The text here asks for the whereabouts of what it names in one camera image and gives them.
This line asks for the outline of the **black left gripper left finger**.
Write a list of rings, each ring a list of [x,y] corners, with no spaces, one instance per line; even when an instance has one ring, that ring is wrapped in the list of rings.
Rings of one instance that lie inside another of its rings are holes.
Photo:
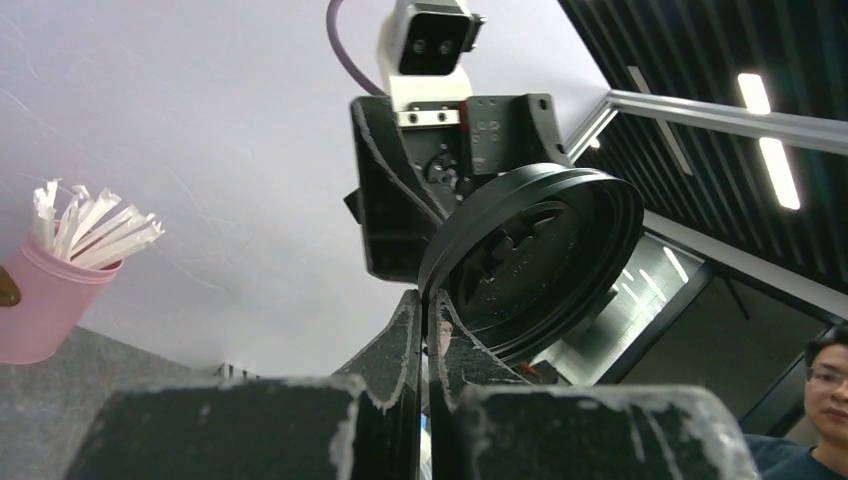
[[[113,394],[69,479],[415,479],[421,300],[326,377],[157,385]]]

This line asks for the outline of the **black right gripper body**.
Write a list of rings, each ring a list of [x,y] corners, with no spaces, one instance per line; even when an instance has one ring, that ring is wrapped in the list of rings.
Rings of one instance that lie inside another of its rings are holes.
[[[474,191],[515,168],[566,159],[547,93],[350,104],[358,186],[344,199],[361,227],[368,273],[415,283],[438,227]]]

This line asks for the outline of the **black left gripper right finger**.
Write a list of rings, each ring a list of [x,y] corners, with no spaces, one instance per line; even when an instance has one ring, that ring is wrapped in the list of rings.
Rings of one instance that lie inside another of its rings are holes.
[[[754,479],[729,410],[687,385],[533,385],[462,324],[428,307],[437,479]]]

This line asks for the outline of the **black plastic cup lid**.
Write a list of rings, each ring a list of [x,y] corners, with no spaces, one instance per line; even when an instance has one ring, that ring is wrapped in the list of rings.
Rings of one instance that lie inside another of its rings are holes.
[[[476,190],[437,229],[418,273],[428,303],[447,294],[460,322],[508,365],[580,322],[641,236],[632,184],[591,168],[523,166]]]

